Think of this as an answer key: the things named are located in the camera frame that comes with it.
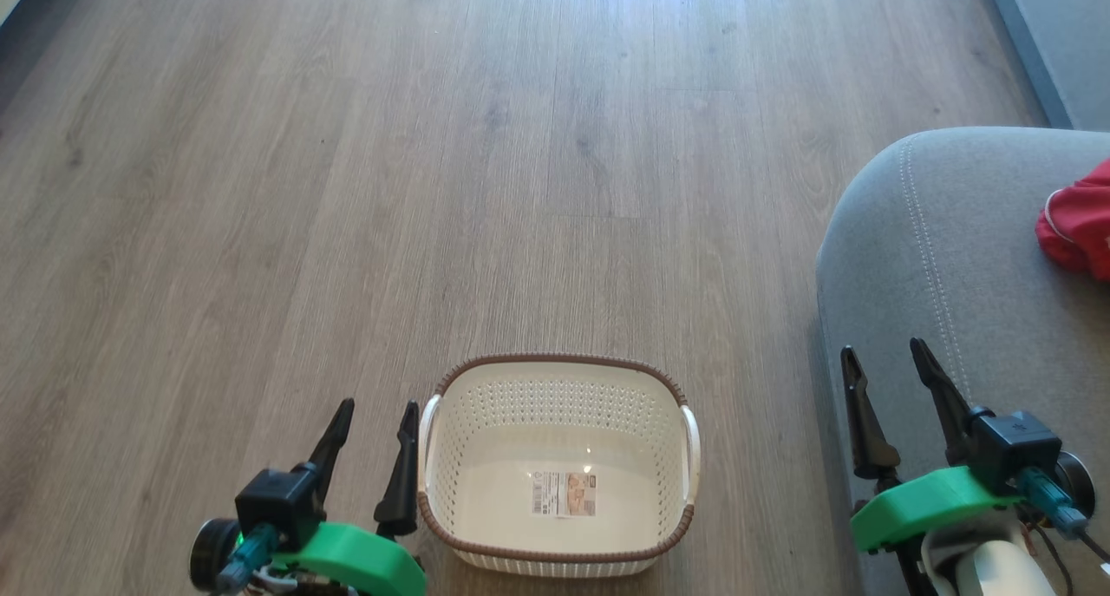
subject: brown braided rim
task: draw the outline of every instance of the brown braided rim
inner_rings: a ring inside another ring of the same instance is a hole
[[[658,367],[648,366],[638,362],[632,362],[630,360],[622,360],[616,357],[604,357],[603,355],[571,355],[571,354],[553,354],[552,352],[533,352],[533,354],[502,354],[502,355],[483,355],[482,357],[475,357],[467,360],[458,366],[452,367],[447,375],[441,380],[440,385],[435,388],[435,394],[443,395],[447,392],[447,387],[458,378],[463,372],[470,371],[475,366],[483,366],[486,364],[503,364],[511,362],[569,362],[576,364],[595,364],[599,366],[615,366],[615,367],[627,367],[632,371],[646,372],[646,374],[653,375],[656,380],[662,382],[670,394],[675,397],[675,403],[679,407],[687,405],[686,395],[683,394],[678,386],[675,385],[674,380],[669,375],[664,374]],[[653,557],[658,557],[670,550],[678,544],[678,541],[686,535],[689,529],[690,522],[694,519],[694,506],[687,505],[683,509],[683,517],[678,521],[678,526],[675,527],[674,532],[666,537],[659,544],[650,548],[644,548],[642,550],[632,550],[628,553],[593,553],[593,554],[578,554],[578,553],[542,553],[536,550],[519,550],[514,548],[501,548],[497,546],[484,546],[481,544],[474,544],[472,542],[466,542],[465,539],[460,539],[450,533],[447,529],[443,528],[435,516],[432,514],[432,506],[428,503],[427,494],[421,492],[416,494],[416,503],[420,505],[421,516],[424,517],[424,523],[432,529],[432,533],[440,537],[447,546],[455,548],[456,550],[462,550],[464,553],[473,553],[475,555],[486,555],[490,557],[501,557],[503,559],[513,559],[518,562],[538,562],[538,563],[552,563],[552,564],[622,564],[627,562],[643,562],[645,559],[650,559]]]

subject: black cable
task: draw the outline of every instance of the black cable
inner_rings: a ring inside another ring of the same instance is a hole
[[[1069,573],[1068,567],[1063,565],[1063,559],[1060,558],[1060,553],[1058,552],[1058,549],[1056,549],[1056,545],[1052,544],[1052,541],[1048,538],[1048,534],[1045,533],[1045,529],[1042,529],[1040,525],[1038,525],[1037,523],[1029,523],[1029,525],[1035,529],[1037,529],[1037,533],[1040,534],[1041,539],[1045,541],[1045,547],[1048,548],[1048,554],[1052,556],[1052,560],[1056,562],[1056,565],[1060,567],[1060,574],[1063,575],[1063,584],[1067,587],[1067,596],[1072,596],[1072,594],[1074,594],[1076,592],[1076,586],[1071,584],[1071,573]]]
[[[1098,543],[1091,539],[1091,536],[1086,531],[1079,532],[1079,541],[1086,544],[1088,548],[1098,555],[1099,558],[1102,559],[1103,564],[1110,564],[1110,555],[1108,555],[1106,549],[1099,546]]]

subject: laundry basket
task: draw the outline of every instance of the laundry basket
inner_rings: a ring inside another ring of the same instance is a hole
[[[417,502],[468,564],[623,576],[685,535],[700,459],[686,397],[654,367],[492,355],[455,367],[425,407]]]

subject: product label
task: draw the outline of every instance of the product label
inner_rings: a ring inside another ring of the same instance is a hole
[[[532,515],[588,517],[597,514],[597,475],[532,473]]]

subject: sofa stitching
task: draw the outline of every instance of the sofa stitching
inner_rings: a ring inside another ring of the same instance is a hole
[[[898,178],[901,182],[902,196],[906,200],[906,210],[909,213],[909,221],[914,225],[914,240],[917,241],[917,249],[920,253],[921,269],[925,269],[925,280],[929,285],[929,295],[932,296],[934,320],[937,324],[937,330],[940,331],[940,342],[941,344],[945,344],[945,354],[948,360],[951,360],[952,352],[951,347],[948,346],[948,330],[942,316],[940,315],[940,296],[937,294],[937,286],[932,281],[932,269],[930,267],[928,256],[926,255],[925,241],[921,240],[921,225],[918,223],[918,216],[920,216],[921,210],[920,204],[917,202],[916,190],[914,192],[914,196],[910,196],[910,182],[912,181],[912,173],[909,174],[909,181],[906,180],[906,170],[908,169],[907,152],[916,139],[916,134],[915,137],[907,138],[898,149]]]
[[[914,141],[916,138],[911,138],[906,142],[906,176],[908,180],[908,185],[910,193],[914,198],[914,204],[917,210],[917,218],[921,224],[921,236],[925,240],[925,245],[922,248],[920,240],[918,241],[918,249],[921,252],[921,260],[925,260],[925,253],[928,252],[929,263],[932,266],[932,279],[930,281],[930,286],[936,284],[934,291],[934,307],[936,309],[937,320],[940,320],[940,309],[944,309],[944,319],[947,327],[941,327],[941,335],[945,340],[945,352],[948,355],[949,363],[952,360],[952,352],[956,352],[956,371],[957,371],[957,382],[959,382],[960,387],[965,394],[968,393],[968,375],[963,367],[963,355],[960,353],[959,340],[956,339],[956,323],[952,320],[951,307],[948,305],[948,294],[945,292],[944,281],[940,280],[940,269],[937,266],[937,255],[932,251],[932,238],[929,236],[929,225],[925,221],[925,212],[921,209],[921,202],[917,196],[917,182],[914,181]],[[937,300],[939,299],[940,306],[937,306]],[[948,350],[948,340],[951,340],[951,351]]]

